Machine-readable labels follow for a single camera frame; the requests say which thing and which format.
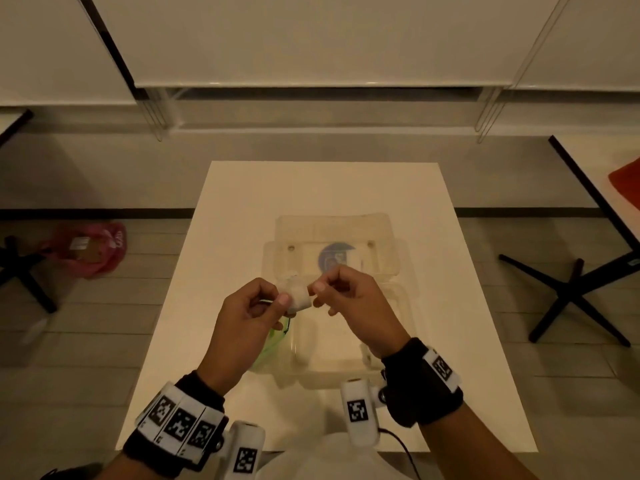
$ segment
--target black cable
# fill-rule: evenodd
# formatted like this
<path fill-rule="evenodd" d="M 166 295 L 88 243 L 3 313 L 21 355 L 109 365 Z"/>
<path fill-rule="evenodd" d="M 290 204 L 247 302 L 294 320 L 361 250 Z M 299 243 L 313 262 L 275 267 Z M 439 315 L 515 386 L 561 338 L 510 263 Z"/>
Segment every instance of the black cable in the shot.
<path fill-rule="evenodd" d="M 387 435 L 393 436 L 398 441 L 398 443 L 400 443 L 400 446 L 402 446 L 402 448 L 404 449 L 404 452 L 409 457 L 409 461 L 411 461 L 411 466 L 413 467 L 413 471 L 415 472 L 415 476 L 418 478 L 418 480 L 422 480 L 422 478 L 420 477 L 420 473 L 418 473 L 418 468 L 416 468 L 415 463 L 413 462 L 413 457 L 411 456 L 411 453 L 409 453 L 409 450 L 407 450 L 407 447 L 404 446 L 404 443 L 402 443 L 402 440 L 400 438 L 398 438 L 398 436 L 395 433 L 393 433 L 392 431 L 389 431 L 388 429 L 378 428 L 378 431 L 380 433 L 385 433 Z"/>

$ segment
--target white tabletop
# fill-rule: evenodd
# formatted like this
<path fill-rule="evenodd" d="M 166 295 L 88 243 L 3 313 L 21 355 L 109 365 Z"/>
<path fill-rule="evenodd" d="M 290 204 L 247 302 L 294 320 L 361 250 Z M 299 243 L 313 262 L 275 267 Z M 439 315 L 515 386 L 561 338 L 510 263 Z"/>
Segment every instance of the white tabletop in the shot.
<path fill-rule="evenodd" d="M 640 136 L 555 135 L 611 208 L 640 240 L 640 210 L 613 187 L 609 174 L 640 157 Z"/>
<path fill-rule="evenodd" d="M 14 124 L 21 115 L 24 114 L 23 109 L 2 109 L 0 108 L 0 135 L 4 133 L 9 126 Z"/>
<path fill-rule="evenodd" d="M 199 364 L 224 297 L 260 275 L 277 217 L 373 212 L 389 215 L 401 243 L 418 336 L 509 450 L 537 451 L 438 165 L 350 162 L 212 162 L 116 447 L 165 382 Z M 247 372 L 225 408 L 230 421 L 265 428 L 265 450 L 344 428 L 339 390 L 279 389 L 267 374 Z M 418 428 L 378 414 L 410 450 L 427 450 Z M 386 435 L 378 448 L 401 450 Z"/>

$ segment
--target fingernail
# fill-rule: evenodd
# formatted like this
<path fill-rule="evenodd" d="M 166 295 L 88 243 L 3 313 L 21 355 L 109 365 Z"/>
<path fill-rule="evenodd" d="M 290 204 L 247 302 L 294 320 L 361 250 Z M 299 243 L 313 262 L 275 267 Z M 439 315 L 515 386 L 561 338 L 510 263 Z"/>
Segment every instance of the fingernail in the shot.
<path fill-rule="evenodd" d="M 289 306 L 289 303 L 291 302 L 291 297 L 287 293 L 280 293 L 276 298 L 276 301 L 281 305 Z"/>
<path fill-rule="evenodd" d="M 313 288 L 316 293 L 322 293 L 326 288 L 326 285 L 322 281 L 316 281 L 313 285 L 311 285 L 311 288 Z"/>

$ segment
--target hand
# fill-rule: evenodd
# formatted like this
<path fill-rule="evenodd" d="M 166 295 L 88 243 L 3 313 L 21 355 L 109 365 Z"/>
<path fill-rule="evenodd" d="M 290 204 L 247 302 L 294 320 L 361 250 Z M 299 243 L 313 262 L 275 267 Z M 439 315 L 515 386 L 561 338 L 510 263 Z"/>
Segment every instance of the hand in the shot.
<path fill-rule="evenodd" d="M 398 352 L 411 338 L 372 276 L 348 266 L 332 267 L 309 285 L 314 306 L 342 314 L 352 332 L 378 357 Z"/>
<path fill-rule="evenodd" d="M 290 304 L 288 294 L 278 294 L 276 286 L 262 278 L 226 297 L 197 369 L 200 379 L 219 395 L 228 393 L 260 355 L 269 330 L 282 330 L 279 320 Z"/>

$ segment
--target wrist strap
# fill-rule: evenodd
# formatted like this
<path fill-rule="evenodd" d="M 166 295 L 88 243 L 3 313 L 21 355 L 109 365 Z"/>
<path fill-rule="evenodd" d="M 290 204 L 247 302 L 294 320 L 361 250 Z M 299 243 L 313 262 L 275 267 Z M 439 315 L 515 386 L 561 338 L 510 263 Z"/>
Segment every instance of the wrist strap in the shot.
<path fill-rule="evenodd" d="M 416 337 L 382 363 L 387 409 L 401 426 L 430 424 L 456 411 L 464 401 L 460 377 Z"/>
<path fill-rule="evenodd" d="M 122 450 L 163 477 L 175 478 L 183 468 L 200 471 L 228 423 L 223 403 L 195 372 L 176 386 L 167 383 L 138 416 Z"/>

